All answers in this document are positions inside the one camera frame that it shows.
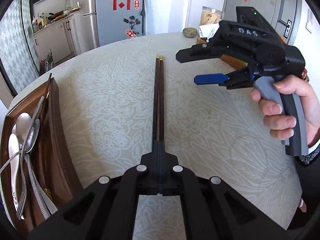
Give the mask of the right hand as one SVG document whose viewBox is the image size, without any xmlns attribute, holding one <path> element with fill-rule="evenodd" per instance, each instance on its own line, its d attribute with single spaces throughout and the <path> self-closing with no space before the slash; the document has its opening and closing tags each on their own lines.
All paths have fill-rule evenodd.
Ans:
<svg viewBox="0 0 320 240">
<path fill-rule="evenodd" d="M 281 94 L 295 93 L 300 96 L 306 124 L 308 147 L 313 148 L 319 141 L 319 100 L 310 84 L 304 80 L 289 75 L 285 79 L 273 84 Z M 252 99 L 258 103 L 263 113 L 263 123 L 270 129 L 274 139 L 286 140 L 293 136 L 297 120 L 294 116 L 282 115 L 280 104 L 272 100 L 264 100 L 257 89 L 252 90 Z"/>
</svg>

